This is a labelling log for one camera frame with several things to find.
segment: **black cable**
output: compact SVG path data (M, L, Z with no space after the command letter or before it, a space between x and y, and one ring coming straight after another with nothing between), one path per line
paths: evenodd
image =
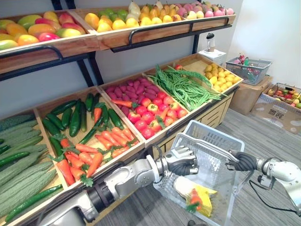
M249 180L249 183L250 183L251 188L255 191L255 193L256 193L256 195L258 196L258 198L259 198L266 206L268 206L268 207L270 207L270 208L272 208L272 209L275 209L275 210L288 211L288 212L293 212L293 213L297 214L297 211L294 211L294 210L292 210L292 209L282 209L282 208L273 207L273 206L268 205L268 204L260 197L260 195L258 194L258 192L256 191L256 189L253 187L252 184L254 184L254 185L256 185L256 186L258 186L258 187L260 187L260 188L262 188L262 187L261 187L260 185L256 184L254 181L251 181L251 180Z

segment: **wooden crate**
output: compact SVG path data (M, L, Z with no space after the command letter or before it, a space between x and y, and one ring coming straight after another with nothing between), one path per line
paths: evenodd
M126 7L110 7L111 9L126 9ZM103 10L105 8L85 8L85 9L73 9L72 11L76 14L78 14L83 20L81 23L84 23L84 18L87 13L95 13L97 14L98 11ZM229 17L229 24L233 24L234 19L236 15L231 15ZM197 31L197 30L203 30L207 28L214 28L214 27L219 27L225 25L226 19L218 19L214 21L202 21L202 19L197 19L193 20L195 21L195 24L193 25L192 31ZM168 36L173 36L173 35L178 35L182 33L187 33L190 30L190 25L189 24L181 24L181 21L177 22L170 22L170 23L165 23L165 24L171 24L171 23L178 23L179 25L173 26L173 27L167 27L167 28L158 28L155 30L151 31L144 31L144 32L138 32L136 33L133 38L132 38L132 43L138 43L138 42L143 42L143 41L149 41L149 40L154 40L154 39L159 39L163 37L168 37ZM110 49L110 48L115 48L115 47L120 47L120 46L125 46L129 44L129 35L131 31L137 29L137 28L126 28L126 29L120 29L120 30L115 30L115 31L109 31L109 32L101 32L98 33L95 31L91 26L89 26L89 30L93 30L91 34L96 34L99 48L100 50L105 50L105 49Z
M51 148L49 148L49 141L48 138L46 136L45 130L43 128L42 122L40 120L39 115L37 114L37 111L35 109L33 110L27 110L25 112L19 113L19 114L26 114L26 113L33 113L35 114L36 120L38 122L38 124L36 126L34 126L34 129L40 129L41 130L41 134L40 136L43 136L43 139L37 143L37 145L41 145L41 144L46 144L47 148L48 148L48 153L46 154L51 154L53 155L53 150ZM50 159L48 158L44 158L42 160L40 160L40 162L45 162L45 161L49 161ZM62 184L63 185L63 189L65 189L67 187L67 184L61 174L61 172L59 171L59 169L54 165L53 168L51 168L50 170L55 169L57 172L57 175L55 176L55 178L43 189L49 189L51 187L57 186ZM40 204L39 206L35 207L34 209L30 210L29 212L27 212L26 214L20 216L19 218L17 218L16 220L12 221L11 223L9 223L9 226L15 226L18 225L21 221L23 221L24 219L28 218L29 216L33 215L34 213L36 213L37 211L39 211L41 208L43 208L44 206L46 206L51 200L53 200L54 198L56 198L58 195L60 195L61 193L63 193L63 191L61 191L60 193L58 193L57 195L53 196L52 198L50 198L49 200L45 201L44 203ZM0 218L0 226L5 224L5 217Z
M71 13L68 10L55 11L55 13L58 16L60 16L64 12L67 12L71 15ZM17 22L23 16L25 15L11 16L11 17L0 18L0 19L9 19ZM43 42L38 42L26 46L19 46L15 48L9 48L0 51L0 54L7 53L12 50L19 50L19 49L24 49L26 47L34 47L38 45L51 45L57 48L58 50L60 50L63 57L70 57L70 56L98 50L99 47L98 47L96 36L93 33L91 33L89 29L87 29L86 23L81 24L79 22L81 18L79 18L78 15L72 14L72 16L74 21L78 25L82 26L87 34L69 37L69 38L60 38L57 40L43 41ZM10 72L16 69L52 61L52 60L57 60L57 59L58 57L56 53L50 49L44 49L44 50L34 51L31 53L24 53L17 56L6 57L0 60L0 74Z
M37 107L37 112L39 114L39 117L44 118L46 116L47 113L49 113L53 108L55 108L56 106L65 103L67 101L70 100L76 100L76 99L81 99L82 101L86 100L87 94L88 93L93 93L96 94L98 93L99 90L97 89L97 87L90 87L87 88L83 91L79 91L76 93L73 93L71 95L67 95L65 97L50 101L48 103L42 104L40 106ZM100 102L105 102L106 106L109 108L112 108L111 105L103 98L103 96L101 95ZM106 164L101 165L101 167L99 167L96 172L94 173L94 176L96 176L97 174L101 173L103 170L105 170L106 168L108 168L109 166L111 166L112 164L118 162L118 161L124 161L126 159L128 159L130 156L133 156L134 154L136 154L138 151L142 150L144 148L144 143L143 143L143 139L140 137L140 135L136 132L136 130L134 130L132 128L132 126L127 122L127 121L123 121L123 125L125 126L125 128L129 128L133 135L136 136L136 138L138 139L139 143L134 145L133 147L131 147L130 149L128 149L126 152L124 152L123 154L119 155L118 157L114 158L113 160L109 161ZM76 145L94 126L94 121L91 119L91 113L87 112L87 131L86 132L82 132L79 131L79 133L77 134L77 136L75 137L70 137L69 136L69 129L66 129L63 133L66 135L66 137L74 144ZM47 141L49 144L49 148L51 150L53 150L53 147L51 146L48 137L50 136L49 133L46 131L47 134ZM90 147L94 147L94 148L101 148L103 150L105 150L105 147L95 138L91 138L91 140L89 140L87 142L87 145ZM69 186L69 188L74 188L76 186L78 186L79 184L81 184L80 181L77 181L76 183L74 183L73 185Z

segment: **small basket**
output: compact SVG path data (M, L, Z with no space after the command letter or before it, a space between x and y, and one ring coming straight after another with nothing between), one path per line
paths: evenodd
M249 59L249 65L253 66L245 66L233 63L237 59L238 57L226 62L227 70L243 78L243 83L253 86L257 85L263 80L270 65L272 64L271 61Z
M217 191L210 197L212 213L210 218L196 212L195 215L212 226L228 226L233 209L235 196L252 176L249 173L242 183L238 183L236 171L229 171L225 165L229 149L244 151L245 144L225 133L206 126L198 121L190 121L184 133L178 133L172 149L184 145L193 150L199 165L199 172L186 178L207 188ZM154 187L163 196L171 199L183 208L186 201L173 189L173 184L178 176L166 172L165 177Z

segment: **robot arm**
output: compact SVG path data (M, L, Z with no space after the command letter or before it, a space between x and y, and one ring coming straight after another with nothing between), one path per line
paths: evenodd
M262 173L258 176L258 182L267 190L272 189L277 180L285 188L297 215L301 217L301 170L297 165L277 158L260 159L243 152L229 152L239 159L239 162L227 163L229 170L258 170Z

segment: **robotic hand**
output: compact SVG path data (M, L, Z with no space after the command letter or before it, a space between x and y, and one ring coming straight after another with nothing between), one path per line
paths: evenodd
M159 182L165 170L177 175L198 173L197 158L189 148L180 146L154 161L148 155L133 164L115 170L104 181L95 181L92 188L49 212L39 226L85 226L117 199L125 197L139 187Z
M229 170L251 171L258 170L258 182L262 188L271 190L277 180L286 189L296 214L301 217L301 170L297 165L278 158L256 158L244 152L229 151L239 162L229 161Z

